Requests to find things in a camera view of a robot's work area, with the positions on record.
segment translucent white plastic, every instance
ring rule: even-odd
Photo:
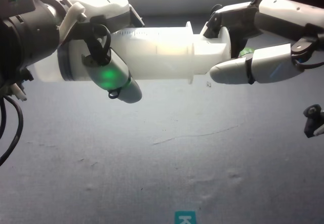
[[[135,80],[193,79],[206,74],[216,64],[230,59],[230,38],[223,27],[219,38],[193,34],[186,27],[126,28],[111,35],[111,48],[127,64]],[[69,68],[74,80],[90,80],[81,56],[89,55],[82,40],[69,43]],[[62,80],[57,54],[35,63],[43,81]]]

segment dark background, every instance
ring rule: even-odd
[[[191,21],[195,33],[207,19],[144,17]],[[285,41],[262,35],[248,46]],[[254,85],[139,81],[133,105],[91,82],[26,83],[23,135],[0,168],[0,223],[162,224],[179,210],[208,224],[324,223],[324,138],[306,138],[302,114],[323,104],[323,73]],[[7,109],[1,152],[17,125]]]

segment scratch on surface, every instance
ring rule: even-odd
[[[183,138],[183,137],[204,137],[204,136],[211,136],[211,135],[215,135],[215,134],[218,134],[218,133],[222,133],[222,132],[228,131],[228,130],[230,130],[230,129],[237,128],[237,127],[239,127],[240,125],[241,125],[241,124],[238,124],[238,125],[236,125],[236,126],[233,126],[233,127],[227,128],[227,129],[223,129],[223,130],[220,130],[220,131],[217,131],[217,132],[209,133],[209,134],[202,134],[202,135],[187,135],[187,136],[173,137],[173,138],[170,138],[170,139],[167,139],[167,140],[161,141],[161,142],[153,143],[152,145],[159,145],[159,144],[162,144],[162,143],[165,143],[165,142],[169,142],[169,141],[172,141],[172,140],[177,139],[177,138]]]

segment blue sticker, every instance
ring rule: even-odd
[[[176,211],[175,224],[196,224],[196,213],[194,211]]]

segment black wire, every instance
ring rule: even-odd
[[[111,44],[111,35],[110,35],[110,31],[109,29],[103,25],[103,24],[96,24],[96,26],[101,27],[105,30],[106,33],[106,42],[105,45],[103,46],[103,51],[105,54],[107,54],[109,52],[110,49],[110,44]]]
[[[324,62],[316,63],[316,64],[302,64],[299,63],[297,60],[295,60],[296,66],[302,70],[307,70],[307,69],[314,69],[320,66],[324,65]]]
[[[0,139],[5,132],[6,123],[7,123],[7,113],[6,113],[6,105],[5,100],[3,98],[0,99],[0,108],[1,108],[1,124],[0,124]]]
[[[0,157],[0,166],[7,160],[7,158],[10,156],[12,151],[15,149],[15,147],[16,147],[19,139],[20,139],[20,136],[21,136],[21,133],[22,133],[22,128],[24,127],[24,118],[23,118],[22,111],[21,111],[21,108],[19,107],[19,105],[12,98],[10,98],[9,96],[4,96],[4,98],[9,103],[11,103],[15,107],[15,109],[17,111],[17,114],[18,114],[18,128],[17,128],[16,135],[15,135],[14,139],[12,140],[10,146],[8,147],[6,152]]]

